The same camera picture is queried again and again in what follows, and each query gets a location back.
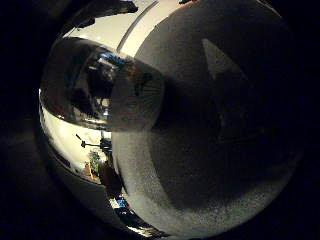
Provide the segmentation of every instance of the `dark background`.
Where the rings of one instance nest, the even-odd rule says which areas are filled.
[[[83,208],[47,168],[37,98],[42,69],[62,23],[89,0],[0,3],[0,239],[135,239]],[[307,148],[288,186],[263,212],[212,239],[320,239],[316,0],[269,1],[297,41]]]

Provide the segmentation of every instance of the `gray textured surface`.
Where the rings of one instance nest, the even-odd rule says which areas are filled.
[[[213,79],[202,39],[248,79],[227,71]],[[168,234],[206,237],[278,195],[300,154],[290,98],[281,94],[294,77],[290,40],[282,19],[256,1],[203,0],[156,26],[135,57],[169,79],[162,113],[149,132],[112,135],[127,200],[141,218]]]

